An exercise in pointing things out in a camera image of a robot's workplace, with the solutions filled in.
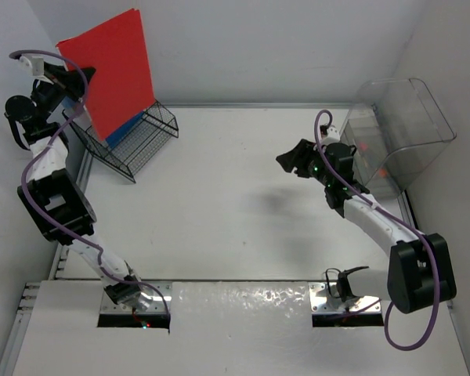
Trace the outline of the blue folder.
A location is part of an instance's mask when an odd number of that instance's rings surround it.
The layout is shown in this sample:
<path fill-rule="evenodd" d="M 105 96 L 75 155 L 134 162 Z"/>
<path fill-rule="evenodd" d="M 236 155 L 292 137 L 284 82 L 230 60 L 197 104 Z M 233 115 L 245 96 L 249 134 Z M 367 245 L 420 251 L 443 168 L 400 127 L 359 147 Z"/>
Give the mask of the blue folder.
<path fill-rule="evenodd" d="M 108 137 L 105 139 L 99 139 L 97 133 L 94 131 L 92 126 L 86 127 L 85 131 L 91 135 L 96 141 L 102 143 L 104 146 L 108 146 L 109 148 L 115 148 L 120 141 L 132 130 L 132 128 L 138 123 L 139 120 L 142 119 L 144 115 L 144 111 L 140 111 L 134 117 L 128 119 L 124 124 L 122 124 L 119 128 L 117 128 L 114 132 L 112 132 Z"/>

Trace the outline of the red notebook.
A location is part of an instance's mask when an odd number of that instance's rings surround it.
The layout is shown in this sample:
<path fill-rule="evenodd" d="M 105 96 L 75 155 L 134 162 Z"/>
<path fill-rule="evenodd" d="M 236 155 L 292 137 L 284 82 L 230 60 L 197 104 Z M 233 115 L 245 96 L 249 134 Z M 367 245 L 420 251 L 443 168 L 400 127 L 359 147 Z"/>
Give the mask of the red notebook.
<path fill-rule="evenodd" d="M 56 47 L 79 67 L 96 69 L 85 106 L 99 139 L 106 139 L 156 102 L 138 9 L 58 42 Z"/>

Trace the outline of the black wire mesh basket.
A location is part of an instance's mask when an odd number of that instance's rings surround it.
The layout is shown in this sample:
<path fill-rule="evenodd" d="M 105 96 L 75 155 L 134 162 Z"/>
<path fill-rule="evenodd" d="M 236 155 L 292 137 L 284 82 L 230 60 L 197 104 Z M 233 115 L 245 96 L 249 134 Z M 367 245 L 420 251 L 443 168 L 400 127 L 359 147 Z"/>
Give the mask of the black wire mesh basket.
<path fill-rule="evenodd" d="M 115 148 L 96 141 L 85 131 L 86 127 L 75 121 L 70 127 L 89 154 L 132 183 L 136 181 L 136 174 L 170 138 L 179 137 L 176 116 L 158 101 L 144 110 L 142 119 Z"/>

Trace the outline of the clear grey drawer organizer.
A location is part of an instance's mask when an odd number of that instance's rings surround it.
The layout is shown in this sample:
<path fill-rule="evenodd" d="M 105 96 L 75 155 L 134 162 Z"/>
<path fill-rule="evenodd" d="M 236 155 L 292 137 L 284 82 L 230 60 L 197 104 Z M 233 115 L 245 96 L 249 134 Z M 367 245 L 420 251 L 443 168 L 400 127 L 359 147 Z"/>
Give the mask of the clear grey drawer organizer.
<path fill-rule="evenodd" d="M 426 83 L 386 78 L 360 86 L 341 128 L 356 146 L 353 171 L 377 200 L 397 198 L 456 138 Z M 368 146 L 366 152 L 359 143 Z M 388 175 L 382 177 L 379 170 Z"/>

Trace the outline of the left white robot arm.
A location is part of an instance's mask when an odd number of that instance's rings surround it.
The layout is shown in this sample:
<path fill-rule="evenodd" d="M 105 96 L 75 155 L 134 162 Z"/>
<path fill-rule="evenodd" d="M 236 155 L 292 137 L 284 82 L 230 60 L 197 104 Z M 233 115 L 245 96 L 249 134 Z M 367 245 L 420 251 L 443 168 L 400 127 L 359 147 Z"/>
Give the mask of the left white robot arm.
<path fill-rule="evenodd" d="M 59 123 L 49 121 L 64 99 L 82 98 L 95 69 L 67 71 L 35 55 L 22 55 L 20 64 L 35 80 L 29 96 L 12 96 L 5 103 L 14 140 L 34 158 L 17 189 L 19 198 L 42 236 L 79 254 L 115 305 L 146 309 L 150 291 L 124 259 L 103 250 L 94 230 L 96 214 L 66 168 L 68 139 Z"/>

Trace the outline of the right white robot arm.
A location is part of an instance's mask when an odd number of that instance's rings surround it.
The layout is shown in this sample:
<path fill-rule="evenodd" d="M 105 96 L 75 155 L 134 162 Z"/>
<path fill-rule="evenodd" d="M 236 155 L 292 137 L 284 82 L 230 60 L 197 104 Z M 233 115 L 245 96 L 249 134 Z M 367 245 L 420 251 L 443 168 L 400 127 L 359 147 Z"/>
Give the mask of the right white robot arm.
<path fill-rule="evenodd" d="M 381 292 L 401 313 L 432 306 L 435 286 L 439 287 L 440 301 L 455 298 L 457 286 L 446 240 L 438 233 L 423 234 L 397 222 L 355 179 L 355 152 L 353 145 L 318 147 L 301 139 L 276 160 L 286 173 L 321 183 L 329 207 L 385 251 L 389 266 L 382 277 Z"/>

